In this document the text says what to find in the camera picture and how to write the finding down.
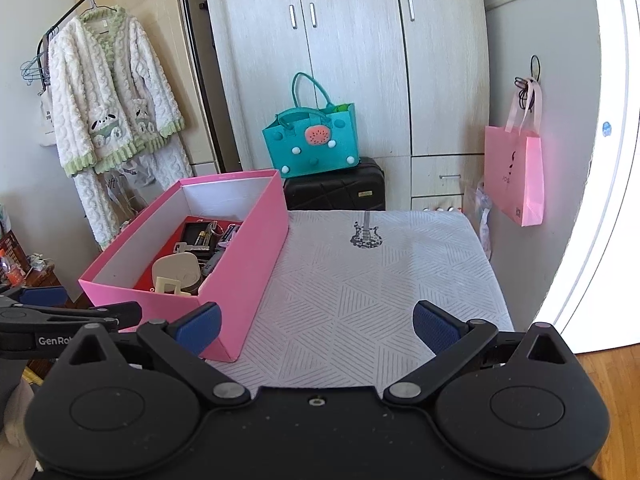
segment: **wardrobe door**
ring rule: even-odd
[[[400,0],[413,155],[484,152],[489,57],[483,0]]]
[[[272,168],[262,130],[293,106],[294,74],[311,71],[300,0],[207,4],[242,168]],[[301,88],[300,98],[315,106],[312,88]]]
[[[302,0],[314,77],[355,103],[360,155],[411,154],[398,0]],[[322,96],[318,93],[318,102]]]

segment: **white wardrobe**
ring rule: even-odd
[[[207,1],[243,169],[271,167],[262,129],[293,106],[302,71],[335,104],[355,102],[387,209],[462,206],[489,115],[482,0]],[[301,105],[324,105],[306,81],[298,90]]]

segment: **blue gripper pad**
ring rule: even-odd
[[[417,303],[414,308],[415,335],[437,355],[459,341],[460,330],[421,303]]]
[[[68,300],[63,286],[35,286],[25,288],[20,303],[33,306],[63,306]]]
[[[192,310],[166,327],[166,332],[194,355],[200,353],[220,334],[222,311],[210,301]]]

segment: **black suitcase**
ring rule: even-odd
[[[288,178],[284,196],[289,210],[385,210],[385,173],[368,156],[355,168]]]

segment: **red box lining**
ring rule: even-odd
[[[133,286],[136,290],[151,290],[154,288],[153,276],[151,273],[151,267],[153,267],[154,262],[158,258],[162,258],[163,256],[168,256],[169,254],[174,253],[175,245],[180,241],[182,237],[182,231],[184,230],[185,224],[190,222],[212,222],[216,220],[215,218],[204,218],[201,216],[187,216],[184,221],[180,224],[180,226],[174,231],[174,233],[169,237],[167,242],[162,246],[162,249],[156,254],[156,257],[149,263],[148,267],[145,269],[145,272],[142,273],[140,279],[136,282],[136,285]],[[218,225],[222,228],[222,231],[226,231],[231,224],[242,225],[242,222],[231,222],[229,220],[217,220]]]

